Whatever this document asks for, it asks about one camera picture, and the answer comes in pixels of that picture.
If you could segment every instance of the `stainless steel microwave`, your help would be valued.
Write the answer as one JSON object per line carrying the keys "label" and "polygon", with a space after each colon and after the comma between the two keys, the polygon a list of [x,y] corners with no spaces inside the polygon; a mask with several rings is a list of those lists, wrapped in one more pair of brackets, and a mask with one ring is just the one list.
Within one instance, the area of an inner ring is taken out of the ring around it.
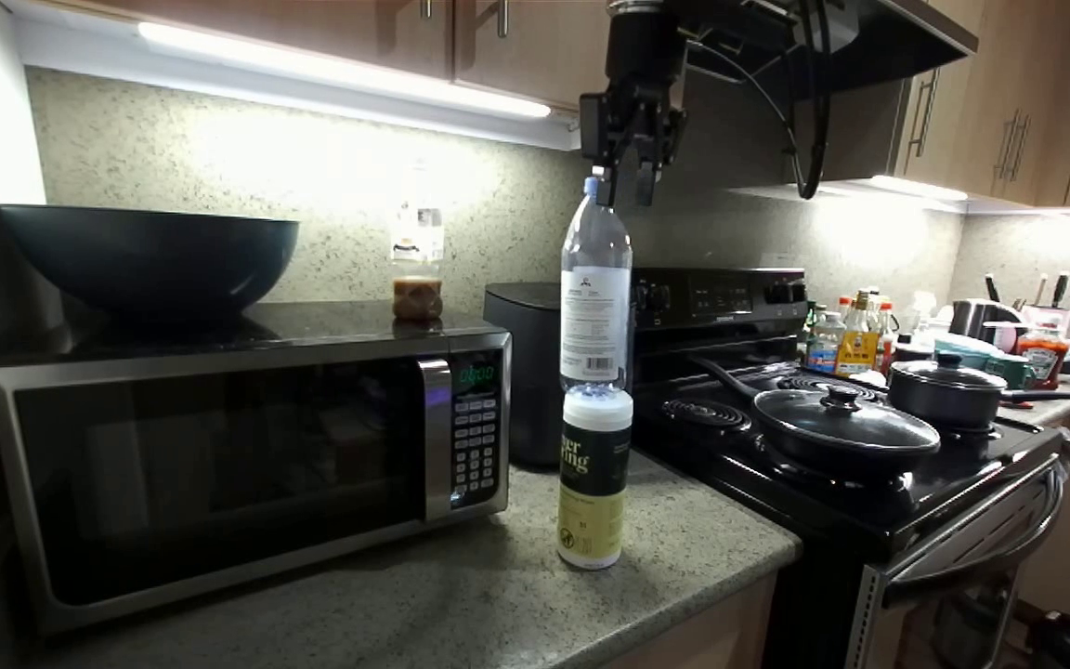
{"label": "stainless steel microwave", "polygon": [[0,359],[0,455],[43,631],[492,515],[508,333],[389,306],[262,306]]}

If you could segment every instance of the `oven handle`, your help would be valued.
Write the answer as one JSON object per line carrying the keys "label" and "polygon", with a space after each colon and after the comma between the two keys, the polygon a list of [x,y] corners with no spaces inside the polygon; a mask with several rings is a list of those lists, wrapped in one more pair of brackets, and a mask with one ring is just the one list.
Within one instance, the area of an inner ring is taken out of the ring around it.
{"label": "oven handle", "polygon": [[1022,487],[1025,481],[1033,481],[1040,472],[1047,472],[1047,481],[1052,481],[1052,505],[1047,505],[1045,519],[1020,545],[1001,549],[1001,553],[983,553],[983,557],[974,557],[967,565],[952,565],[952,569],[907,580],[910,569],[917,565],[913,561],[913,565],[907,565],[903,574],[893,577],[887,602],[907,600],[907,596],[922,596],[922,590],[939,590],[948,583],[967,583],[976,574],[993,574],[993,569],[1011,565],[1011,561],[1025,557],[1031,549],[1036,549],[1047,540],[1047,533],[1052,533],[1052,523],[1054,523],[1054,515],[1062,510],[1067,472],[1070,472],[1067,460],[1054,455],[1045,467],[1036,467],[1036,472],[1022,477],[1022,481],[1015,481],[1011,487],[1004,487],[1004,491],[1015,491],[1015,487]]}

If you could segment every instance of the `pot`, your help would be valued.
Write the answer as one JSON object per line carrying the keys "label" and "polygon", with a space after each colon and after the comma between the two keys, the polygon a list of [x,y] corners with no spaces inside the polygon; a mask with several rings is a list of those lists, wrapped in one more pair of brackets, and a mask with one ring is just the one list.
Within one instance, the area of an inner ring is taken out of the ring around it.
{"label": "pot", "polygon": [[1001,374],[962,369],[960,356],[936,352],[936,359],[895,364],[887,401],[931,425],[983,427],[996,419],[1004,406],[1070,401],[1070,395],[1009,390]]}
{"label": "pot", "polygon": [[694,356],[694,364],[761,416],[768,441],[808,467],[881,481],[939,455],[939,430],[932,425],[887,401],[865,401],[865,390],[752,390],[714,359]]}

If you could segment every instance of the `oven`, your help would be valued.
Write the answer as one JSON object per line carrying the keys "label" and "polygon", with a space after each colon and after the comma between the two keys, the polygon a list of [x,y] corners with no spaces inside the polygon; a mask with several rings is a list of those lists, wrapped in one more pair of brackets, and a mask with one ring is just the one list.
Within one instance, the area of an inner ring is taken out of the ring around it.
{"label": "oven", "polygon": [[721,364],[749,395],[841,387],[791,369],[803,271],[643,271],[635,294],[635,447],[803,540],[778,580],[767,666],[996,666],[1020,565],[1067,494],[1070,430],[996,419],[969,441],[939,435],[898,477],[813,472],[708,372]]}

